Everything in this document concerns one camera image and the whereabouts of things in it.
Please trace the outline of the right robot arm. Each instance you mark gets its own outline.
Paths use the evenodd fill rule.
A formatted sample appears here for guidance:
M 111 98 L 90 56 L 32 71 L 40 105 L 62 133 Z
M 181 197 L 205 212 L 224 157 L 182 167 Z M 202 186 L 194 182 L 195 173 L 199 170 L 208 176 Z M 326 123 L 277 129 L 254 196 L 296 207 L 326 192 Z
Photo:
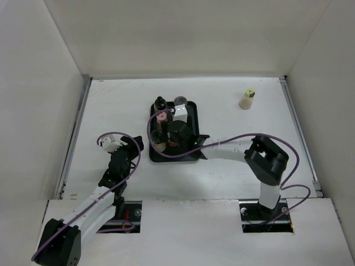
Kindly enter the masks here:
M 260 181 L 257 213 L 270 219 L 277 213 L 280 200 L 281 178 L 289 155 L 270 137 L 260 134 L 251 140 L 220 141 L 209 135 L 195 135 L 182 121 L 171 122 L 163 129 L 163 136 L 177 144 L 173 155 L 189 155 L 196 159 L 223 159 L 245 163 Z

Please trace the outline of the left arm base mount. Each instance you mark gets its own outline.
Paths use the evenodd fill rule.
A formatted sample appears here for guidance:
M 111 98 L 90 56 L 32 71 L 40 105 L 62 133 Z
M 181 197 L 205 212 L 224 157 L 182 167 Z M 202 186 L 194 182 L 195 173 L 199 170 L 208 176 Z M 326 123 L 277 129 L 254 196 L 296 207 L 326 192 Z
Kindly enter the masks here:
M 121 196 L 115 206 L 114 217 L 108 220 L 98 233 L 140 233 L 143 202 L 127 201 Z

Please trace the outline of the black knob grinder bottle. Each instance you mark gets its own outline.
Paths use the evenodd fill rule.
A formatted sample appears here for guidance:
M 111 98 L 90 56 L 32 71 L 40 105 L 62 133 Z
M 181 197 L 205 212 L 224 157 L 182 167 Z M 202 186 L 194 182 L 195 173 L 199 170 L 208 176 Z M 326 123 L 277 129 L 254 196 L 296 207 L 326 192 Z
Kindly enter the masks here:
M 159 152 L 164 152 L 166 149 L 166 142 L 163 139 L 163 133 L 161 130 L 153 130 L 151 132 L 151 140 L 153 142 L 153 146 Z

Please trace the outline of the yellow cap condiment bottle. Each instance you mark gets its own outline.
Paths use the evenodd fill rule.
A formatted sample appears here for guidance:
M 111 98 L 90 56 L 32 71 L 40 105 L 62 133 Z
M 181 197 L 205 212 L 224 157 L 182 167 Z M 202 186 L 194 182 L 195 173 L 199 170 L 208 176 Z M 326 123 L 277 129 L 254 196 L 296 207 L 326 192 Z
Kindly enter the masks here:
M 253 99 L 255 97 L 255 90 L 254 89 L 247 89 L 239 101 L 239 106 L 241 109 L 248 110 L 253 103 Z

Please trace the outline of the red label lid spice jar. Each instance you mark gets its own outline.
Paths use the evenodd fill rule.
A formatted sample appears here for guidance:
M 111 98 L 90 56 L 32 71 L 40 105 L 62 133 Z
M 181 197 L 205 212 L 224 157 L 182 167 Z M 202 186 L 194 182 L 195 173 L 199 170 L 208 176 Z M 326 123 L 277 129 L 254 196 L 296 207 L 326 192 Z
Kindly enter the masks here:
M 168 139 L 167 140 L 167 145 L 169 147 L 178 147 L 179 146 L 179 143 L 173 139 Z

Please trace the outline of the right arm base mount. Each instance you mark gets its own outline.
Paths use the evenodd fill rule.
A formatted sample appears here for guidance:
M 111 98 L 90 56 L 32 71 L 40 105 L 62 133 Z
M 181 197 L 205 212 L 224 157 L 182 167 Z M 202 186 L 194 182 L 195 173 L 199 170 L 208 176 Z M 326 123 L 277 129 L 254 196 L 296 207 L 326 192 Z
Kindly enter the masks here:
M 293 233 L 288 204 L 281 200 L 274 209 L 257 201 L 240 202 L 242 231 L 244 233 Z

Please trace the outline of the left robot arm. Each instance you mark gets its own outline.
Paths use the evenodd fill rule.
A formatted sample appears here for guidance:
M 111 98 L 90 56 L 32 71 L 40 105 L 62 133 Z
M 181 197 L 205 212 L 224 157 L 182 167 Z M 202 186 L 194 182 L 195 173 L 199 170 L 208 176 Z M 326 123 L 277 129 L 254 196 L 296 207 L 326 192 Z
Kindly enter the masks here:
M 106 136 L 99 136 L 97 144 L 110 153 L 107 170 L 80 206 L 64 218 L 52 218 L 45 224 L 31 258 L 38 265 L 77 265 L 84 242 L 108 220 L 118 221 L 124 216 L 122 194 L 138 168 L 144 149 L 143 138 L 122 133 L 120 142 L 108 142 Z

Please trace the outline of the black knob spice bottle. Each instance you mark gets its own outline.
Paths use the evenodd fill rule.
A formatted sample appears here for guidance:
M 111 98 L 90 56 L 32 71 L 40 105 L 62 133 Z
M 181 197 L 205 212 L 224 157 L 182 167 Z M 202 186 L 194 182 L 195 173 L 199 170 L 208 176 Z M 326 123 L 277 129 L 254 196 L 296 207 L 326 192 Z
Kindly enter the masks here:
M 162 96 L 158 96 L 154 101 L 154 110 L 160 111 L 167 108 L 167 102 Z

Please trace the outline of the pink cap spice bottle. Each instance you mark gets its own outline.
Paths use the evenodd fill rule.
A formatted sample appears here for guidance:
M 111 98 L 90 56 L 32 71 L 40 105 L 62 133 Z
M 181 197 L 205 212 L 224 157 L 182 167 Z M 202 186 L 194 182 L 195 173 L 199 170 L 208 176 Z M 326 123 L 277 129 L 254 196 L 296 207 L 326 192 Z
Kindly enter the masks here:
M 156 129 L 157 130 L 162 130 L 162 124 L 166 123 L 168 121 L 168 115 L 166 112 L 161 112 L 160 114 L 156 115 Z

